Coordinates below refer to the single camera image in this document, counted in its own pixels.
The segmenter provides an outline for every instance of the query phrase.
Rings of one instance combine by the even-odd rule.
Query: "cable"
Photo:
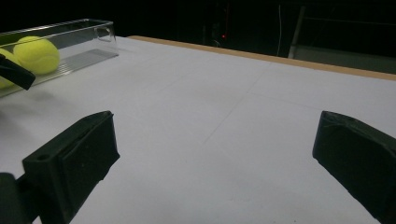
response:
[[[277,10],[278,10],[278,14],[279,14],[279,43],[277,44],[276,56],[279,56],[280,41],[282,40],[282,17],[280,16],[280,5],[278,5]]]

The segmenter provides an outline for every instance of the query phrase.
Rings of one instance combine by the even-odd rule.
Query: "table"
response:
[[[72,223],[378,223],[312,157],[321,111],[396,136],[389,74],[117,36],[120,55],[0,98],[0,170],[110,110],[120,159]]]

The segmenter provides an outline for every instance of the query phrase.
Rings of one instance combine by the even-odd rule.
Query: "white tabletop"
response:
[[[379,223],[312,149],[322,110],[396,136],[395,81],[117,44],[118,57],[0,98],[0,172],[19,177],[27,155],[110,110],[120,159],[72,223]]]

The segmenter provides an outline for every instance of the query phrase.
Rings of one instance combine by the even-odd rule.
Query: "brown table edge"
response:
[[[191,44],[191,43],[184,43],[184,42],[178,42],[178,41],[173,41],[173,40],[165,40],[165,39],[159,39],[159,38],[153,38],[153,37],[146,37],[146,36],[141,36],[141,35],[131,35],[131,36],[128,36],[128,38],[157,43],[157,44],[165,44],[165,45],[170,45],[170,46],[175,46],[175,47],[205,50],[205,51],[210,51],[210,52],[215,52],[215,53],[220,53],[220,54],[228,54],[228,55],[233,55],[233,56],[263,60],[263,61],[272,62],[272,63],[283,63],[283,64],[288,64],[288,65],[294,65],[294,66],[312,68],[312,69],[316,69],[316,70],[322,70],[322,71],[330,71],[330,72],[349,74],[349,75],[361,76],[361,77],[374,77],[374,78],[381,78],[381,79],[386,79],[386,80],[396,80],[396,76],[393,74],[368,71],[368,70],[362,70],[362,69],[356,69],[356,68],[348,68],[348,67],[336,66],[336,65],[325,64],[325,63],[311,63],[311,62],[289,59],[289,58],[280,58],[280,57],[275,57],[275,56],[239,51],[239,50],[234,50],[234,49],[214,48],[214,47],[209,47],[209,46],[204,46],[204,45],[196,45],[196,44]]]

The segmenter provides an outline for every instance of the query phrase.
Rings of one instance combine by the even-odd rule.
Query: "tennis ball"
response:
[[[7,59],[9,59],[10,61],[14,62],[17,65],[21,65],[17,58],[8,50],[6,49],[0,49],[0,54],[3,54]],[[14,85],[14,83],[12,83],[11,81],[9,81],[6,78],[0,77],[0,89],[3,89],[5,87],[10,87]]]
[[[58,68],[59,50],[48,39],[26,36],[18,40],[14,55],[21,66],[35,75],[45,75]]]

